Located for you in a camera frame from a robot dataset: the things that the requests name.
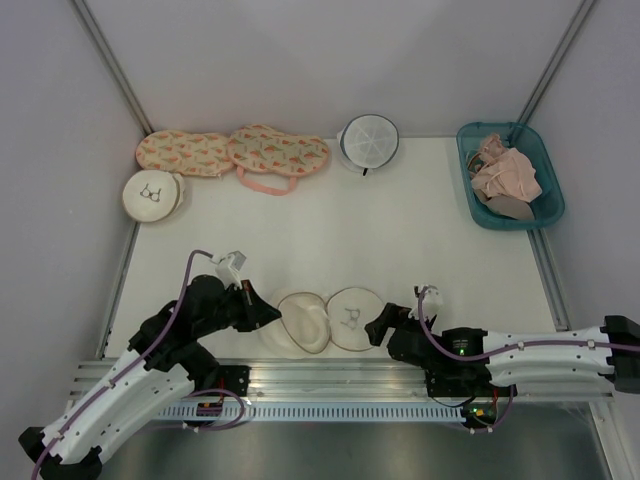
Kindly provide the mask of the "beige round laundry bag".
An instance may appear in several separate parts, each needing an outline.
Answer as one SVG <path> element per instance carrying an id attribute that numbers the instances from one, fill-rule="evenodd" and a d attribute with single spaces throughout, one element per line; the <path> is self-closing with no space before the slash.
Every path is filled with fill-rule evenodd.
<path id="1" fill-rule="evenodd" d="M 372 350 L 365 326 L 384 308 L 376 293 L 360 287 L 348 287 L 327 298 L 310 291 L 281 289 L 270 304 L 281 317 L 258 335 L 271 353 L 286 359 Z"/>

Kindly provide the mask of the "light pink bra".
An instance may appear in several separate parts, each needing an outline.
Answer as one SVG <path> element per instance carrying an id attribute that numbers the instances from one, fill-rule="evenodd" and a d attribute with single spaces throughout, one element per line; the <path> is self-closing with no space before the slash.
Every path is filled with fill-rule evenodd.
<path id="1" fill-rule="evenodd" d="M 478 159 L 482 165 L 472 176 L 471 186 L 486 197 L 506 196 L 530 203 L 542 194 L 536 170 L 516 148 L 504 150 L 497 157 L 481 152 Z"/>

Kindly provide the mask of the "pink lace bra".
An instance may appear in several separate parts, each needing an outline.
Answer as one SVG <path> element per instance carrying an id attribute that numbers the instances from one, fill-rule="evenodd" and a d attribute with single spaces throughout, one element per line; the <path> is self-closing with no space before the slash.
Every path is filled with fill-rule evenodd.
<path id="1" fill-rule="evenodd" d="M 507 152 L 498 133 L 491 133 L 485 137 L 477 150 L 467 154 L 467 170 L 471 173 L 479 172 L 484 166 L 494 164 L 497 159 Z"/>

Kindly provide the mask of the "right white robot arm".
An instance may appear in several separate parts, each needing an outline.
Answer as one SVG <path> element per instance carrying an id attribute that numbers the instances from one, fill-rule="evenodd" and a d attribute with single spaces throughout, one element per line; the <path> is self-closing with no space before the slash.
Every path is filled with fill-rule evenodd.
<path id="1" fill-rule="evenodd" d="M 388 303 L 365 327 L 371 345 L 424 372 L 431 397 L 509 396 L 526 384 L 601 379 L 618 392 L 639 391 L 639 326 L 625 316 L 541 335 L 469 327 L 435 334 L 431 326 L 426 317 Z"/>

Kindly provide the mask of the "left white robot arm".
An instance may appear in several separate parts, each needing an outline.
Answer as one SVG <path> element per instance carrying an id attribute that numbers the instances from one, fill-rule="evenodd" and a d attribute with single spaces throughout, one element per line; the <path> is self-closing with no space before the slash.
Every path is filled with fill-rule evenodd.
<path id="1" fill-rule="evenodd" d="M 225 285 L 212 275 L 184 284 L 178 299 L 145 320 L 107 374 L 46 427 L 29 427 L 19 444 L 35 479 L 96 479 L 111 457 L 158 413 L 192 394 L 226 395 L 220 364 L 202 337 L 232 328 L 254 332 L 281 313 L 248 280 Z"/>

